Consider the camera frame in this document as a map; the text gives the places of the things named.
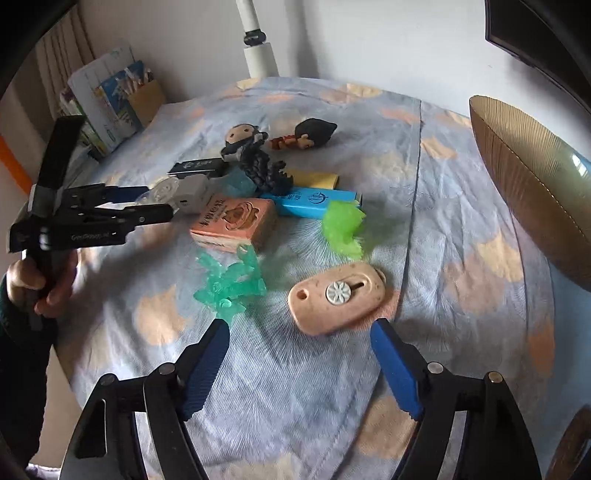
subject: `green plastic toy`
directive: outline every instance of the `green plastic toy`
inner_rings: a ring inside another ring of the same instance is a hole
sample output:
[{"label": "green plastic toy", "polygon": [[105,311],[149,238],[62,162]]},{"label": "green plastic toy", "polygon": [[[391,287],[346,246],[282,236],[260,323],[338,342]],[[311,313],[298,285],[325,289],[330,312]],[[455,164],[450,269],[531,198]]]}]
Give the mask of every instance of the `green plastic toy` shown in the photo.
[{"label": "green plastic toy", "polygon": [[193,298],[207,305],[228,325],[232,324],[236,314],[246,311],[241,297],[267,294],[252,245],[239,245],[236,254],[240,261],[228,268],[205,252],[197,257],[208,270],[207,284],[206,288],[197,290]]},{"label": "green plastic toy", "polygon": [[352,260],[361,260],[363,248],[353,236],[364,218],[365,214],[359,210],[357,202],[330,202],[322,219],[322,234],[330,249]]}]

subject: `human hand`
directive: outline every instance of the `human hand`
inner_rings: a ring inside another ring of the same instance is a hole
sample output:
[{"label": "human hand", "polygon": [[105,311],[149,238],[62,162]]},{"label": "human hand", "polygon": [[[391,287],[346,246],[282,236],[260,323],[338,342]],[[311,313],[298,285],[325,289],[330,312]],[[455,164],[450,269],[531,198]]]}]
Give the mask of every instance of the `human hand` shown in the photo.
[{"label": "human hand", "polygon": [[[72,296],[72,285],[76,278],[77,265],[77,252],[73,251],[64,263],[63,271],[56,285],[51,289],[47,297],[39,299],[35,304],[36,314],[43,315],[46,318],[58,318],[65,313],[68,301]],[[26,308],[27,290],[41,290],[45,283],[45,278],[31,258],[19,260],[8,268],[8,298],[22,310]]]}]

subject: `brown bowl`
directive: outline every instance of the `brown bowl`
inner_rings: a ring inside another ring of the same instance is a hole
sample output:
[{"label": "brown bowl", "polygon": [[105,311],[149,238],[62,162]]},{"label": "brown bowl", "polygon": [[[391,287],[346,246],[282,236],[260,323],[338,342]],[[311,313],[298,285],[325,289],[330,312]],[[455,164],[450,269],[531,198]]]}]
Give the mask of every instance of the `brown bowl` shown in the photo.
[{"label": "brown bowl", "polygon": [[571,146],[518,108],[470,98],[472,128],[496,188],[546,257],[591,291],[591,171]]}]

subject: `metal screw head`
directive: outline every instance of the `metal screw head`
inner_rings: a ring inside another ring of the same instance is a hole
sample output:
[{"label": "metal screw head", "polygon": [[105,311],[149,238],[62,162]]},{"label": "metal screw head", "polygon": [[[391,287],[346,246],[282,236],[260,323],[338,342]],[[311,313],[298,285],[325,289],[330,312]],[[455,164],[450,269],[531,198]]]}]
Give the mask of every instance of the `metal screw head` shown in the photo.
[{"label": "metal screw head", "polygon": [[174,372],[174,364],[168,362],[166,364],[162,364],[158,367],[158,373],[160,375],[168,375]]},{"label": "metal screw head", "polygon": [[351,287],[344,281],[336,281],[326,288],[326,299],[332,305],[342,305],[351,298]]},{"label": "metal screw head", "polygon": [[429,370],[432,374],[440,374],[443,372],[443,365],[438,362],[431,362],[427,365],[427,370]]},{"label": "metal screw head", "polygon": [[499,372],[490,372],[488,374],[488,380],[493,383],[501,383],[503,381],[503,376]]},{"label": "metal screw head", "polygon": [[116,376],[113,374],[105,374],[100,378],[100,384],[103,387],[111,385],[116,380]]}]

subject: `light blue bedsheet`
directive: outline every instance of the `light blue bedsheet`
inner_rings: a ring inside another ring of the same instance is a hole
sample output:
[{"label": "light blue bedsheet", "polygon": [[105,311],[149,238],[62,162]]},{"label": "light blue bedsheet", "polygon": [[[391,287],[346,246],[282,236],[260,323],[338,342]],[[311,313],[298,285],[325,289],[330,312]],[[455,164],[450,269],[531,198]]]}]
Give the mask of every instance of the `light blue bedsheet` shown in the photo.
[{"label": "light blue bedsheet", "polygon": [[[279,220],[259,256],[269,293],[235,319],[219,377],[187,424],[210,477],[391,478],[414,423],[378,382],[368,327],[394,317],[400,298],[403,339],[458,374],[501,371],[533,424],[553,364],[548,264],[490,180],[469,119],[358,85],[245,80],[162,107],[93,180],[154,185],[188,151],[217,156],[236,124],[277,137],[309,117],[338,124],[330,142],[271,156],[292,168],[338,173],[339,188],[363,194],[364,260],[386,274],[389,296],[349,329],[302,334],[287,307],[289,289],[348,260],[330,251],[319,221]],[[192,220],[138,228],[126,245],[80,252],[57,350],[81,404],[104,373],[145,375],[207,329],[213,314],[192,298],[205,278]],[[158,478],[142,415],[138,428],[148,472]],[[459,430],[450,455],[458,442]],[[451,468],[447,460],[446,476]]]}]

